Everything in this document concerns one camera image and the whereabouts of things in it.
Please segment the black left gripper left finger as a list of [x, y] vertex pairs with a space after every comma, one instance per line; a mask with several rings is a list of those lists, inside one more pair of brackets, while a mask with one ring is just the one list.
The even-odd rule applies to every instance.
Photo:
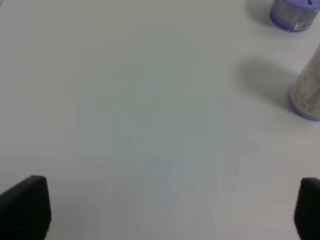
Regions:
[[44, 240], [51, 220], [46, 177], [29, 176], [0, 194], [2, 240]]

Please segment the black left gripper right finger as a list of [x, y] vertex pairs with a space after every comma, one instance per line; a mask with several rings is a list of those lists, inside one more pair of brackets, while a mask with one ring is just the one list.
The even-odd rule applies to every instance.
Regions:
[[320, 240], [320, 180], [306, 177], [300, 181], [294, 223], [301, 240]]

